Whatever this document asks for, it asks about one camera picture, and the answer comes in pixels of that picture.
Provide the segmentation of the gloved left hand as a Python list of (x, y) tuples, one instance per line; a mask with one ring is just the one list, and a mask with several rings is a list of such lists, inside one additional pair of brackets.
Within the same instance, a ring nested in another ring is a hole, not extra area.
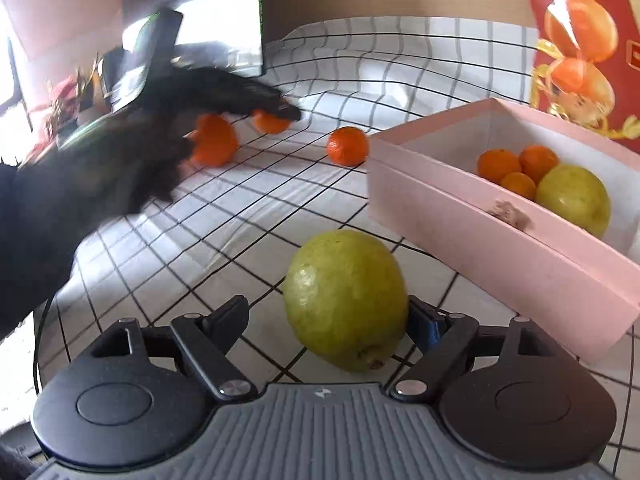
[(70, 279), (81, 242), (107, 221), (164, 202), (192, 142), (172, 121), (121, 110), (34, 162), (1, 168), (1, 333)]

